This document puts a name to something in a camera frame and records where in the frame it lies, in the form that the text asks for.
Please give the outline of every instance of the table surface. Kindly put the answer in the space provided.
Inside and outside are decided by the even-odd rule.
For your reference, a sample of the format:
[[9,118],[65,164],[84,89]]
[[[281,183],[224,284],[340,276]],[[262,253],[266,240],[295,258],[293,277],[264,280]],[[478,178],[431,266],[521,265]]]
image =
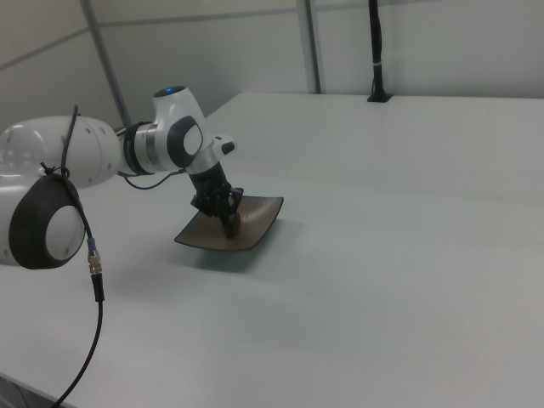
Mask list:
[[[249,252],[173,241],[196,212],[183,175],[151,191],[121,178],[81,191],[104,265],[105,319],[68,402],[541,406],[544,207],[531,204],[542,192],[497,180],[507,173],[500,162],[518,180],[536,180],[541,163],[522,161],[540,152],[511,155],[521,141],[528,150],[544,143],[536,137],[544,104],[365,100],[242,94],[212,114],[214,131],[240,141],[224,159],[229,181],[251,196],[285,197]],[[424,107],[433,112],[426,131]],[[403,110],[412,114],[395,122]],[[490,111],[494,122],[455,132],[457,120],[476,123]],[[440,125],[451,112],[457,120]],[[524,125],[494,144],[482,130],[516,122]],[[389,134],[394,128],[405,132]],[[490,156],[478,156],[491,145]],[[445,185],[432,177],[446,174]],[[0,269],[1,372],[64,392],[96,322],[85,257],[50,271]]]

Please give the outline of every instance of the black pipe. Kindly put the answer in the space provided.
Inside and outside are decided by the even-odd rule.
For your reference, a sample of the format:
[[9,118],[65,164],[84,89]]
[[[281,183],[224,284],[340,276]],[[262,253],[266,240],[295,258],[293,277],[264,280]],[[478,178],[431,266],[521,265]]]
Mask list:
[[382,27],[377,13],[377,0],[368,0],[368,12],[371,18],[372,62],[374,65],[374,80],[372,81],[369,102],[385,103],[393,95],[388,95],[383,89],[382,74]]

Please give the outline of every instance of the metal connector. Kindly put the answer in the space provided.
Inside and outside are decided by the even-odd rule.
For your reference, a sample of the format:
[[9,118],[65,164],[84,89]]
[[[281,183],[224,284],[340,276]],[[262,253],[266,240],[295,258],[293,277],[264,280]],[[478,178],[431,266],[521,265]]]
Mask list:
[[98,250],[89,251],[88,256],[88,268],[91,275],[97,275],[102,273],[102,263],[100,263],[100,254]]

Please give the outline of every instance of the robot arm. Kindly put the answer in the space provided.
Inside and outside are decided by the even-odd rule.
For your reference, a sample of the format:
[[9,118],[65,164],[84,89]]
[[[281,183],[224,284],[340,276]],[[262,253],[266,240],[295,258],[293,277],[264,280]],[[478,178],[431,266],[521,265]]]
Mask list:
[[[153,123],[138,123],[117,136],[106,123],[79,116],[66,167],[77,188],[106,181],[116,173],[141,176],[185,169],[196,189],[191,202],[218,217],[235,235],[242,189],[233,189],[219,159],[235,148],[233,139],[213,137],[193,94],[166,88],[153,98]],[[49,269],[78,251],[84,228],[58,174],[71,118],[51,116],[20,122],[0,135],[0,264]]]

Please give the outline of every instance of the dark plate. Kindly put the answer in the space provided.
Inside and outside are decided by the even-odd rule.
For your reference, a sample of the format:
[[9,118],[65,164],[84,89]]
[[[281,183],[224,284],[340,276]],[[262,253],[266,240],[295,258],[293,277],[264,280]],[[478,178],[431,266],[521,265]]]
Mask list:
[[227,238],[216,217],[198,212],[174,239],[189,247],[214,251],[245,251],[252,249],[270,229],[283,204],[283,197],[243,196],[238,206],[241,226],[238,235]]

